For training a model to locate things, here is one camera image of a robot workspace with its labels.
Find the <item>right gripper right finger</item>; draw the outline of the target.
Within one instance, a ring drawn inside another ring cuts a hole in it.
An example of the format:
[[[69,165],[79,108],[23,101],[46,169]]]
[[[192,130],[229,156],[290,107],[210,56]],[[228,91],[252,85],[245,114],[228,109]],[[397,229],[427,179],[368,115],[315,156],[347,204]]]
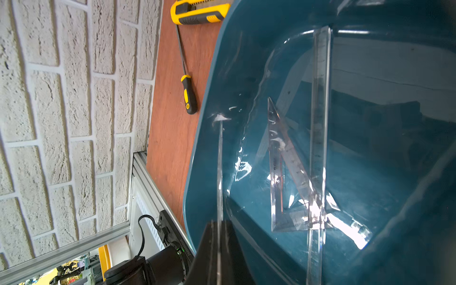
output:
[[[222,221],[222,284],[254,285],[231,221]]]

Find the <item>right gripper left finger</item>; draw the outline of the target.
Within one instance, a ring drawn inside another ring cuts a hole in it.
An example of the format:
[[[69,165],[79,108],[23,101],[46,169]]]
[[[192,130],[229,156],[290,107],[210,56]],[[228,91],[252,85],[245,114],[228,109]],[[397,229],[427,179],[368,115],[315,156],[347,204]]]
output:
[[[184,285],[217,284],[217,223],[206,225]]]

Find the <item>large clear triangle ruler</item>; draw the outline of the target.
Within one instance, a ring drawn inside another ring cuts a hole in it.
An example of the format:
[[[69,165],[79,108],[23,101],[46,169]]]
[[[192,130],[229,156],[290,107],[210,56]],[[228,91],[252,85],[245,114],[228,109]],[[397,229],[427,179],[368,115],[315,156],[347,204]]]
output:
[[[288,127],[272,98],[267,101],[268,151],[270,158],[271,230],[294,232],[317,229],[317,218],[309,212],[321,205],[313,204],[311,179],[299,157]]]

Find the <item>teal plastic storage box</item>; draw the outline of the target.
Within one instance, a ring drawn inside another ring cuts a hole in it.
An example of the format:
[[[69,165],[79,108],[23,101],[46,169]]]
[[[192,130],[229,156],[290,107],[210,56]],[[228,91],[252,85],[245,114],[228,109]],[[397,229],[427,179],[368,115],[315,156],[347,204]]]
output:
[[[302,285],[308,231],[271,228],[268,102],[306,171],[314,33],[329,59],[325,285],[456,282],[454,1],[236,1],[220,30],[184,195],[193,248],[224,215],[259,285]]]

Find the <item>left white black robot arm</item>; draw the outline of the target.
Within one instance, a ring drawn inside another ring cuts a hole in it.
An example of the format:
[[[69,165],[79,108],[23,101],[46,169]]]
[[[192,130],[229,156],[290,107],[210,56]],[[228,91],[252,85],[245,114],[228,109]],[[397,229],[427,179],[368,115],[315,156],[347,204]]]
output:
[[[195,255],[189,248],[176,224],[167,211],[162,210],[158,220],[144,214],[138,218],[149,219],[157,230],[165,248],[146,258],[142,255],[146,237],[141,234],[139,253],[132,259],[108,269],[104,274],[106,285],[179,285],[190,273]]]

